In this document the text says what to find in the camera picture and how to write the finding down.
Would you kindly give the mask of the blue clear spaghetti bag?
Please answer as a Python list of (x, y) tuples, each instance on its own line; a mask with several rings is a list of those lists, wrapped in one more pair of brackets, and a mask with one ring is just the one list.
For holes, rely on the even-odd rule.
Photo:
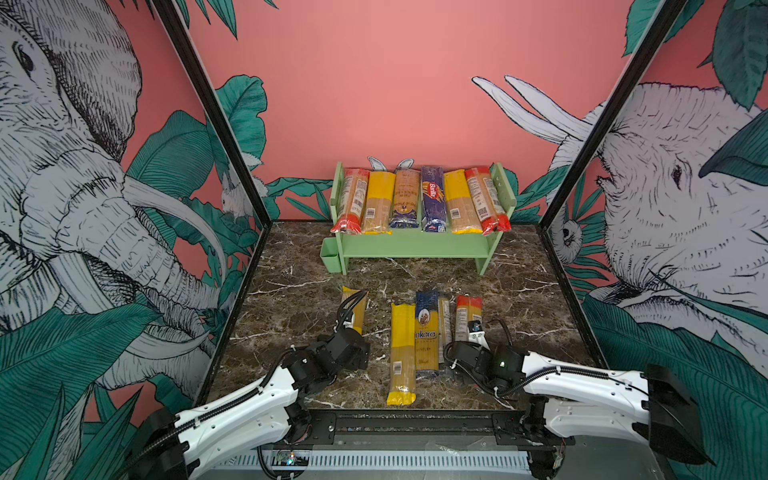
[(444, 296), (438, 298), (438, 337), (438, 364), (443, 365), (444, 349), (452, 342), (451, 302)]

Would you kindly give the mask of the blue Barilla spaghetti box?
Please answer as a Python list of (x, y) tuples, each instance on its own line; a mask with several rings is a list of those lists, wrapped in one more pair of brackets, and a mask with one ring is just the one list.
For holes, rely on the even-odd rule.
[(447, 227), (444, 171), (439, 166), (421, 169), (422, 229), (443, 233)]

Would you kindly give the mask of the long yellow spaghetti bag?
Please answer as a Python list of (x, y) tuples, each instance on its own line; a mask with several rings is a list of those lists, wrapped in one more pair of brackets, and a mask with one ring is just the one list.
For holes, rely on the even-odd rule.
[(408, 406), (416, 399), (414, 304), (392, 305), (390, 344), (390, 388), (386, 403)]

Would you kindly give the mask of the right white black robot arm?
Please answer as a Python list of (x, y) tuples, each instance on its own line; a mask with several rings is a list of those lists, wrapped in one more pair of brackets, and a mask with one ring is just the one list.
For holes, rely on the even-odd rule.
[(521, 425), (531, 436), (623, 439), (683, 464), (713, 461), (704, 446), (698, 403), (666, 367), (587, 367), (511, 343), (489, 349), (477, 341), (452, 341), (443, 352), (448, 367), (498, 402), (527, 395), (530, 408)]

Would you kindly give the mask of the small yellow pasta bag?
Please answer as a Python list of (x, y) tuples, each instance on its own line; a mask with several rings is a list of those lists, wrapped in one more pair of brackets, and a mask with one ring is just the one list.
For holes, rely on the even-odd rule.
[(418, 202), (420, 200), (420, 172), (399, 169), (396, 172), (389, 226), (392, 229), (417, 228)]

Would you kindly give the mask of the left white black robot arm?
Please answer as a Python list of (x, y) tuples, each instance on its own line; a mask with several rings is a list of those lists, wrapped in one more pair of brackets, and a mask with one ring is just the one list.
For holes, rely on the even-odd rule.
[(370, 345), (352, 326), (366, 296), (360, 290), (344, 299), (331, 334), (284, 350), (253, 383), (177, 414), (162, 409), (151, 415), (114, 478), (198, 479), (251, 449), (302, 442), (312, 426), (304, 398), (332, 385), (343, 371), (367, 367)]

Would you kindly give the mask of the blue Ankara spaghetti bag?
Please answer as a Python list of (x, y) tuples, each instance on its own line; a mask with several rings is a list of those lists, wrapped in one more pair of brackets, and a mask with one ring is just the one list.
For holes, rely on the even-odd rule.
[(415, 366), (417, 372), (437, 371), (439, 367), (439, 293), (419, 291), (415, 305)]

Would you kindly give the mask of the red spaghetti bag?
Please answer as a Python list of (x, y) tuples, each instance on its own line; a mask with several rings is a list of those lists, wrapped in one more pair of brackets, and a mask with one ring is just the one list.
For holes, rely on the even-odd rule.
[(509, 231), (511, 224), (499, 200), (490, 169), (488, 167), (467, 169), (465, 178), (483, 235)]
[(361, 234), (362, 215), (370, 171), (359, 168), (344, 170), (341, 192), (341, 210), (332, 233)]
[(483, 301), (481, 297), (459, 295), (456, 299), (454, 338), (456, 341), (469, 341), (468, 323), (472, 320), (481, 320)]

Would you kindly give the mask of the yellow orange spaghetti bag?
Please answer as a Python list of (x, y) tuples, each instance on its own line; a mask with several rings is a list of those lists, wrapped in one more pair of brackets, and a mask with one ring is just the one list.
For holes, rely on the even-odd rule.
[(465, 171), (444, 174), (447, 214), (453, 234), (481, 234), (481, 223), (465, 177)]

